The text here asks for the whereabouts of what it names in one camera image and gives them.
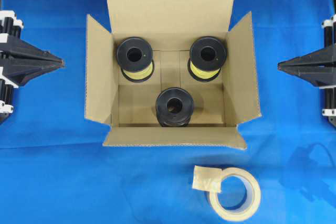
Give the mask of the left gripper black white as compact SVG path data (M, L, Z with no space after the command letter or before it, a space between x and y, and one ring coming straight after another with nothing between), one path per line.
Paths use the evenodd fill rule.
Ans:
M1 52L24 59L46 61L1 61L1 124L14 111L15 88L65 66L61 58L19 39L23 28L23 21L17 19L13 10L1 11Z

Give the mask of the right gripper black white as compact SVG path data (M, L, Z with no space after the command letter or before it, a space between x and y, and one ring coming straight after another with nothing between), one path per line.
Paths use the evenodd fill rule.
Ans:
M311 83L315 87L335 85L335 44L333 44L333 16L322 22L324 33L324 48L301 57L278 63L278 70L296 76ZM322 114L328 112L329 123L335 127L335 88L324 90L325 108Z

